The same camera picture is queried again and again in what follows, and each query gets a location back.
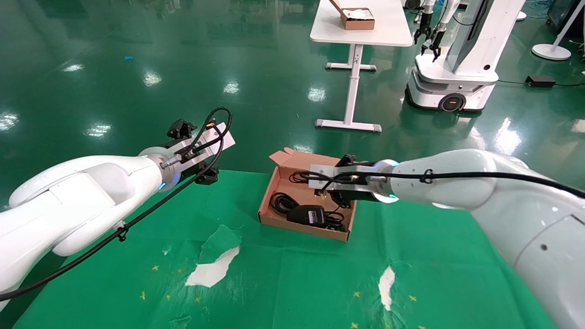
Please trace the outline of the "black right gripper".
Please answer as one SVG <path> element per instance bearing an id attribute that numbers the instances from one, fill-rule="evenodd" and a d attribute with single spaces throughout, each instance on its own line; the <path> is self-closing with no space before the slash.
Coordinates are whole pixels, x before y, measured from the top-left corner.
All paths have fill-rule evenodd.
<path id="1" fill-rule="evenodd" d="M 354 155 L 345 154 L 336 163 L 336 167 L 359 166 L 360 164 Z M 343 209 L 351 209 L 353 200 L 380 202 L 378 193 L 372 190 L 330 190 L 328 195 L 338 207 Z"/>

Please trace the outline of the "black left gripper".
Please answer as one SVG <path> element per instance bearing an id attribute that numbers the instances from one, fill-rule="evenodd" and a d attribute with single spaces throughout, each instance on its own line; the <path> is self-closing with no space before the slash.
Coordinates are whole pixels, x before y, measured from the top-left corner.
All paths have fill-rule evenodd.
<path id="1" fill-rule="evenodd" d="M 178 119 L 170 125 L 167 131 L 167 137 L 173 140 L 190 139 L 192 138 L 192 132 L 196 129 L 196 125 L 184 121 L 184 119 Z M 201 154 L 188 162 L 177 164 L 176 174 L 180 178 L 190 178 L 196 175 L 197 178 L 194 180 L 195 184 L 213 185 L 218 181 L 219 169 L 215 165 L 212 165 L 208 169 L 205 168 L 209 166 L 209 163 L 213 159 L 213 155 Z"/>

